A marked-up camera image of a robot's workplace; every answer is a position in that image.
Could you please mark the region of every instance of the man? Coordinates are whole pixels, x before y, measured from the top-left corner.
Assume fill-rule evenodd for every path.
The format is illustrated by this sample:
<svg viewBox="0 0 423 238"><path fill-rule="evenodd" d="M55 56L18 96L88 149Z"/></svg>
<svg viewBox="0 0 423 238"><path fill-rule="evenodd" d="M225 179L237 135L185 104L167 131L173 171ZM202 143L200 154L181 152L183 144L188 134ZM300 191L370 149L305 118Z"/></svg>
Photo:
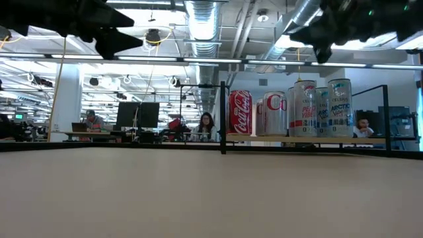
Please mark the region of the man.
<svg viewBox="0 0 423 238"><path fill-rule="evenodd" d="M100 116L96 116L94 110L87 111L87 119L83 123L87 125L88 132L101 132L104 129L103 119Z"/></svg>

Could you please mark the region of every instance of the computer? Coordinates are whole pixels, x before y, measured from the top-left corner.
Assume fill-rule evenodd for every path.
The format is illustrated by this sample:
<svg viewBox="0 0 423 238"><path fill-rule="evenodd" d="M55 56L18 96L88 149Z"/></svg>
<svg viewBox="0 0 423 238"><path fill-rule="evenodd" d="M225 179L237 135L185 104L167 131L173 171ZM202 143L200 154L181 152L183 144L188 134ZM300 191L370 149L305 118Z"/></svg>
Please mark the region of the computer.
<svg viewBox="0 0 423 238"><path fill-rule="evenodd" d="M139 102L119 102L118 119L116 127L133 127L135 113L137 111ZM157 128L159 123L159 109L160 103L158 102L143 102L137 114L137 123L135 127L141 124L142 128Z"/></svg>
<svg viewBox="0 0 423 238"><path fill-rule="evenodd" d="M80 122L72 122L72 132L87 132L87 125Z"/></svg>

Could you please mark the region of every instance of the diet coke can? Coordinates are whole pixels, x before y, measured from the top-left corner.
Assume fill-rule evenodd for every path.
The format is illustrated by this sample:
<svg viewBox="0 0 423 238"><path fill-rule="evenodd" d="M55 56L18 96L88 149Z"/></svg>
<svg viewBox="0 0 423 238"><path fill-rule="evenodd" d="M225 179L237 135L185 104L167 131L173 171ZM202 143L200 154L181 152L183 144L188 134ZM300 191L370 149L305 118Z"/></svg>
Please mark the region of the diet coke can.
<svg viewBox="0 0 423 238"><path fill-rule="evenodd" d="M260 98L256 102L256 136L263 136L263 99Z"/></svg>
<svg viewBox="0 0 423 238"><path fill-rule="evenodd" d="M317 137L327 137L328 117L329 117L329 93L328 88L320 87L316 89L317 104Z"/></svg>
<svg viewBox="0 0 423 238"><path fill-rule="evenodd" d="M252 134L252 97L246 90L234 90L229 95L228 134Z"/></svg>
<svg viewBox="0 0 423 238"><path fill-rule="evenodd" d="M294 114L293 87L288 89L288 128L289 136L295 136L295 114Z"/></svg>
<svg viewBox="0 0 423 238"><path fill-rule="evenodd" d="M298 81L294 84L295 136L315 137L316 132L316 82Z"/></svg>
<svg viewBox="0 0 423 238"><path fill-rule="evenodd" d="M286 136L286 110L288 109L288 106L285 93L266 93L263 98L263 107L264 135Z"/></svg>

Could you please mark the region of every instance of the black metal frame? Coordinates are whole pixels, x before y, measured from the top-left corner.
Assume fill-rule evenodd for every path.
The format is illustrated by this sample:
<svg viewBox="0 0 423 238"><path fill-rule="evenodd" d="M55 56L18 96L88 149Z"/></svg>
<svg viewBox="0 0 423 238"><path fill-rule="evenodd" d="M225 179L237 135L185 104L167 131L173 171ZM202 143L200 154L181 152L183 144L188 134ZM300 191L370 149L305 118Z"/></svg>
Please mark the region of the black metal frame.
<svg viewBox="0 0 423 238"><path fill-rule="evenodd" d="M227 151L257 151L257 152L285 152L285 153L349 153L354 155L371 155L378 157L397 157L403 159L419 159L423 160L423 153L417 151L393 151L391 149L390 133L385 133L386 149L360 149L353 147L344 147L340 144L339 148L316 148L316 147L254 147L254 146L235 146L233 141L226 140L226 89L229 86L225 85L222 81L219 86L204 86L204 85L181 85L180 95L182 96L183 87L219 87L220 88L220 145L186 145L176 143L171 144L138 144L138 143L87 143L87 142L76 142L76 143L0 143L0 152L7 151L30 151L30 150L41 150L41 149L72 149L82 147L116 147L116 148L145 148L145 149L197 149L197 150L210 150L220 151L222 155L226 154ZM385 118L385 130L389 132L389 101L388 101L388 88L387 85L380 85L372 89L365 90L360 93L356 93L353 96L377 89L382 87L383 89L383 107L384 107L384 118Z"/></svg>

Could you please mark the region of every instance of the silver soda can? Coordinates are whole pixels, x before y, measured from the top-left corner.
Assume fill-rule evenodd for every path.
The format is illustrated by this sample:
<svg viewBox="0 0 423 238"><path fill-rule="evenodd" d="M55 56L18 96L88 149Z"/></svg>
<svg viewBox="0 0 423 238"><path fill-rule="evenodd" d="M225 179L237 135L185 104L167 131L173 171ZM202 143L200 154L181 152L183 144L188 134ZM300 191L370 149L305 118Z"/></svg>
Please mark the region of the silver soda can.
<svg viewBox="0 0 423 238"><path fill-rule="evenodd" d="M354 135L354 123L350 80L330 80L328 82L328 91L328 135L335 138L352 138Z"/></svg>
<svg viewBox="0 0 423 238"><path fill-rule="evenodd" d="M284 92L269 92L263 98L264 135L286 136L287 101Z"/></svg>
<svg viewBox="0 0 423 238"><path fill-rule="evenodd" d="M315 137L316 132L316 82L298 81L294 84L295 136Z"/></svg>
<svg viewBox="0 0 423 238"><path fill-rule="evenodd" d="M295 136L295 113L294 113L293 87L288 89L288 128L289 136Z"/></svg>
<svg viewBox="0 0 423 238"><path fill-rule="evenodd" d="M263 136L263 99L259 98L256 102L256 136Z"/></svg>
<svg viewBox="0 0 423 238"><path fill-rule="evenodd" d="M328 117L329 117L329 93L327 87L316 88L317 105L317 137L328 137Z"/></svg>

